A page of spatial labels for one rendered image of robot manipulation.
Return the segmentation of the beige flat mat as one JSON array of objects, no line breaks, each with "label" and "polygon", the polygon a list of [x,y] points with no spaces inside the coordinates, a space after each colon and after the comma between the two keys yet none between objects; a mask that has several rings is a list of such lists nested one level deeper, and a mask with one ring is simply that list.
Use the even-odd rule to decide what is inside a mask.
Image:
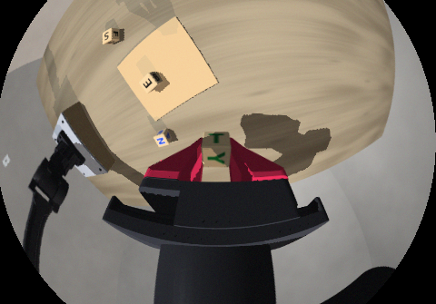
[{"label": "beige flat mat", "polygon": [[[155,121],[218,83],[176,17],[148,35],[117,68]],[[147,93],[139,82],[150,72],[163,82]]]}]

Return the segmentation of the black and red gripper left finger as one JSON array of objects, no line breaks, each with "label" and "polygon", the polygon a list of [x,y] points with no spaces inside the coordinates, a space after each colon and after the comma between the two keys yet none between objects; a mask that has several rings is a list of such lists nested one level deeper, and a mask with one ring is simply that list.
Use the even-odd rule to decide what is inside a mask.
[{"label": "black and red gripper left finger", "polygon": [[202,181],[202,141],[203,137],[189,147],[148,167],[144,177],[178,179],[179,181]]}]

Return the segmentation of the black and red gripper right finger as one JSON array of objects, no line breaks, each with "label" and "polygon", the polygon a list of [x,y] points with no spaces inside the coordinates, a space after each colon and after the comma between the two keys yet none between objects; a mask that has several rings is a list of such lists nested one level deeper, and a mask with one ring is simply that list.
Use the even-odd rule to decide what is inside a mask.
[{"label": "black and red gripper right finger", "polygon": [[230,142],[232,146],[229,166],[231,181],[289,180],[282,166],[243,147],[231,137]]}]

